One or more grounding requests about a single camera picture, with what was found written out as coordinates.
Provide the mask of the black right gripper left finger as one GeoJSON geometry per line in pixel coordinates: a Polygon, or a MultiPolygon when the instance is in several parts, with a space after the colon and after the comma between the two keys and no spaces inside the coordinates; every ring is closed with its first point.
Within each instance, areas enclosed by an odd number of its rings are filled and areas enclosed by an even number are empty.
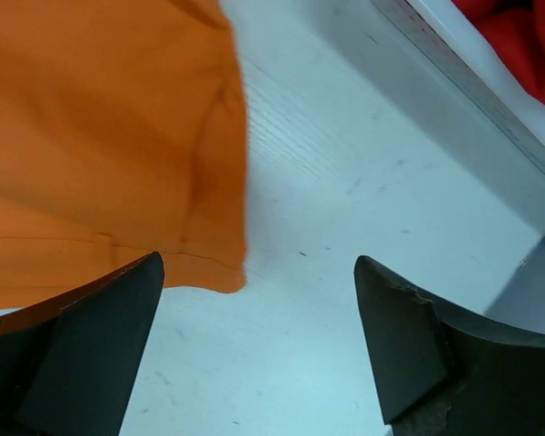
{"type": "Polygon", "coordinates": [[[0,316],[0,435],[116,435],[164,286],[151,253],[0,316]]]}

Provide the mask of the orange trousers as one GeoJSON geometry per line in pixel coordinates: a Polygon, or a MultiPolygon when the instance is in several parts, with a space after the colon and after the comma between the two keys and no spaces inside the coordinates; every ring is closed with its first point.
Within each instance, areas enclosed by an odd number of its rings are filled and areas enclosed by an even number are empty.
{"type": "Polygon", "coordinates": [[[0,309],[143,255],[244,284],[247,109],[215,1],[0,1],[0,309]]]}

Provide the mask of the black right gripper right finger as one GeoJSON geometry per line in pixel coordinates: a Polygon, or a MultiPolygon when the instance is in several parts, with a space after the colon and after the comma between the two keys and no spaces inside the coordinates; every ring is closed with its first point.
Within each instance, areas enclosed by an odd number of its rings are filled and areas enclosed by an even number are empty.
{"type": "Polygon", "coordinates": [[[545,435],[545,334],[467,310],[368,256],[354,281],[394,435],[545,435]]]}

